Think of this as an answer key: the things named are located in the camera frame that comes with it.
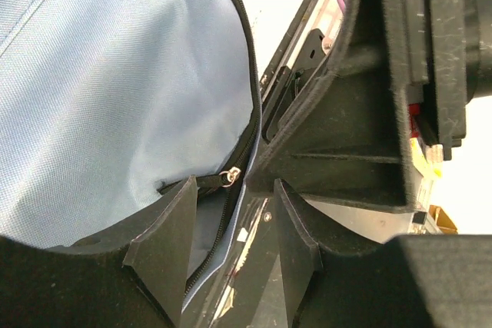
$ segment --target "white surface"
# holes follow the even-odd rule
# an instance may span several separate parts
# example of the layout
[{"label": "white surface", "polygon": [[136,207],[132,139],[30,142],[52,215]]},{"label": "white surface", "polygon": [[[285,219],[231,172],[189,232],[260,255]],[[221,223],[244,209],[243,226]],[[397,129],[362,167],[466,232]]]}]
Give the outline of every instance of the white surface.
[{"label": "white surface", "polygon": [[[253,26],[258,73],[267,67],[302,0],[244,0]],[[466,234],[492,234],[492,98],[467,107],[467,138],[444,165],[433,203],[442,206]]]}]

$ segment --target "black zipper tape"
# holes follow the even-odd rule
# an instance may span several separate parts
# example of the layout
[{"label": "black zipper tape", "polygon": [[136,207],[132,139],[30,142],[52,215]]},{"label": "black zipper tape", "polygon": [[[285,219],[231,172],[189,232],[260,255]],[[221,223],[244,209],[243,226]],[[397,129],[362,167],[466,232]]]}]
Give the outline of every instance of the black zipper tape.
[{"label": "black zipper tape", "polygon": [[[250,81],[251,81],[251,93],[253,97],[253,112],[251,113],[251,121],[250,124],[244,130],[238,145],[236,146],[236,150],[234,150],[233,154],[230,156],[228,162],[224,166],[224,171],[229,171],[233,167],[239,168],[242,173],[246,171],[246,167],[248,165],[251,150],[253,148],[254,142],[257,137],[257,132],[260,124],[261,117],[261,99],[259,96],[258,89],[258,68],[256,65],[256,54],[254,53],[254,42],[253,42],[253,33],[251,31],[251,26],[248,21],[248,15],[246,13],[246,8],[244,7],[244,3],[242,0],[232,0],[236,10],[238,11],[239,18],[241,20],[241,24],[244,30],[244,35],[246,37],[246,43],[248,46],[248,57],[249,57],[249,70],[250,70]],[[208,178],[210,181],[213,181],[213,184],[218,184],[215,181],[221,181],[221,179],[217,179],[217,176],[213,180]],[[186,290],[184,292],[187,295],[191,288],[198,282],[203,272],[207,269],[208,264],[210,263],[212,257],[214,256],[217,247],[224,236],[224,232],[227,229],[229,222],[231,221],[232,214],[234,213],[234,209],[236,203],[238,202],[239,194],[241,192],[241,187],[243,183],[244,175],[242,174],[238,181],[235,181],[230,187],[228,187],[228,194],[226,197],[226,201],[224,202],[224,208],[222,210],[221,222],[219,224],[217,236],[214,241],[214,245],[212,246],[210,252],[207,257],[203,261],[203,263],[198,267],[198,269],[188,278],[186,283]],[[201,188],[201,191],[198,192],[198,196],[203,196],[204,194],[209,194],[211,190],[214,190],[217,187]]]}]

